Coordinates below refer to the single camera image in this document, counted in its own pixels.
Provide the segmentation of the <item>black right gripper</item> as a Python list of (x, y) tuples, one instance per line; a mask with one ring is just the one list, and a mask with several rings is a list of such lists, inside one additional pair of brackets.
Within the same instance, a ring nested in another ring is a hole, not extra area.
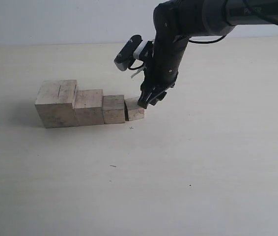
[(144, 80), (140, 86), (138, 106), (147, 109), (162, 101), (177, 80), (178, 70), (189, 38), (181, 35), (156, 34), (139, 53), (144, 62)]

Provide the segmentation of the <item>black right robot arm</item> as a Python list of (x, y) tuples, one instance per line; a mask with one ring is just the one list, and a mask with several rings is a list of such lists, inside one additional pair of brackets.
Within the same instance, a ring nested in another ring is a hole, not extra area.
[(238, 25), (277, 25), (278, 0), (169, 0), (153, 12), (155, 39), (138, 105), (161, 101), (174, 87), (192, 37), (227, 36)]

